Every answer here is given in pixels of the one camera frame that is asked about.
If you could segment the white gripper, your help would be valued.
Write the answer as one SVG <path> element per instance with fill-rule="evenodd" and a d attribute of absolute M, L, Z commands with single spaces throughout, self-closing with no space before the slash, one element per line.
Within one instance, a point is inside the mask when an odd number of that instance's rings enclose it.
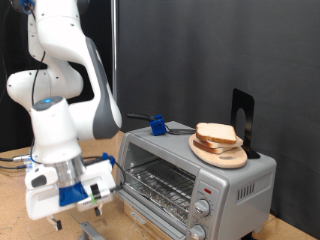
<path fill-rule="evenodd" d="M 96 216 L 101 216 L 102 205 L 113 200 L 116 187 L 109 161 L 87 167 L 82 162 L 39 165 L 26 174 L 25 185 L 28 216 L 32 220 L 47 217 L 56 231 L 62 223 L 54 214 L 76 207 L 78 211 L 94 208 Z"/>

